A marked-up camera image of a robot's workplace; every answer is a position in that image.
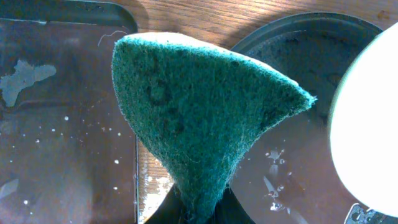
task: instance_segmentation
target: baking tray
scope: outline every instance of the baking tray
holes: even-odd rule
[[[381,32],[355,17],[314,12],[271,22],[232,48],[269,64],[318,98],[310,111],[266,132],[238,165],[231,187],[256,223],[345,222],[357,200],[331,159],[330,104],[346,69]]]
[[[137,139],[114,95],[116,4],[0,0],[0,223],[136,223]]]

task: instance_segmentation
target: water droplet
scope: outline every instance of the water droplet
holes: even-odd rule
[[[279,212],[279,211],[281,211],[283,209],[284,209],[283,205],[278,203],[278,202],[273,202],[272,206],[270,208],[270,210],[273,211],[273,212]]]
[[[277,190],[280,192],[280,191],[282,191],[284,188],[285,188],[285,187],[281,184],[281,185],[278,186],[278,189],[277,189]]]

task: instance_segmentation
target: green scouring pad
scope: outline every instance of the green scouring pad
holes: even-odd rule
[[[270,66],[176,33],[116,42],[120,110],[174,178],[189,223],[205,223],[260,136],[315,98]]]

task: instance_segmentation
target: round metal pan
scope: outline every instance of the round metal pan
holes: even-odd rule
[[[310,111],[265,133],[238,165],[231,187],[256,223],[345,222],[358,201],[333,166],[328,115],[345,71],[381,32],[355,17],[317,12],[267,24],[232,48],[269,64],[318,98]]]

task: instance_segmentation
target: white object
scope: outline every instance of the white object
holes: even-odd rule
[[[398,217],[398,24],[367,46],[335,96],[330,146],[336,171],[362,203]]]

